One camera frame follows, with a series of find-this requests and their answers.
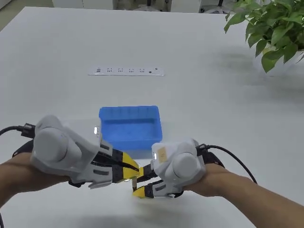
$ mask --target potted plant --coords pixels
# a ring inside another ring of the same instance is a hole
[[[235,11],[229,21],[230,14],[226,16],[224,31],[246,20],[245,39],[250,47],[256,44],[256,59],[266,73],[284,73],[304,58],[304,0],[274,0],[263,6],[241,0]]]

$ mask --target black wire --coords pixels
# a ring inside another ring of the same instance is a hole
[[[0,135],[4,134],[5,132],[9,132],[9,131],[13,131],[13,130],[22,131],[23,127],[22,126],[11,126],[11,127],[4,128],[0,131]]]
[[[210,149],[210,148],[214,148],[214,149],[218,149],[221,151],[226,152],[227,154],[229,154],[231,157],[233,157],[235,160],[237,160],[237,162],[244,168],[244,170],[246,170],[246,172],[249,174],[249,176],[251,177],[252,181],[254,183],[257,184],[255,177],[252,175],[252,173],[250,172],[250,170],[246,167],[246,165],[237,157],[235,156],[232,152],[230,152],[229,150],[225,149],[224,147],[221,146],[215,146],[215,145],[207,145],[206,149]]]

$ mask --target table surface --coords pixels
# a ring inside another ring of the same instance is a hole
[[[0,33],[0,128],[46,114],[83,119],[102,106],[157,105],[164,141],[224,146],[262,186],[304,204],[303,64],[285,78],[261,78],[246,24],[226,35],[224,25],[212,14],[25,8]],[[159,66],[166,76],[87,75],[99,65]],[[1,136],[1,162],[24,142],[18,133]],[[187,192],[138,200],[129,182],[95,190],[59,184],[15,196],[2,214],[6,227],[253,227],[224,199]]]

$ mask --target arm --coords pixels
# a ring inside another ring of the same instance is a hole
[[[203,196],[224,197],[257,228],[304,227],[303,206],[215,164],[207,165],[207,175],[187,190]]]
[[[31,153],[21,153],[0,165],[0,208],[14,195],[26,191],[38,191],[68,177],[42,173],[30,162]]]

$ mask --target human hand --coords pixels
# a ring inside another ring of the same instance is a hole
[[[205,175],[198,182],[186,186],[184,189],[206,197],[221,196],[223,180],[233,175],[235,174],[220,165],[206,164]]]
[[[67,176],[46,174],[30,164],[31,153],[20,153],[0,165],[0,172],[8,178],[9,188],[15,194],[38,191],[69,180]]]

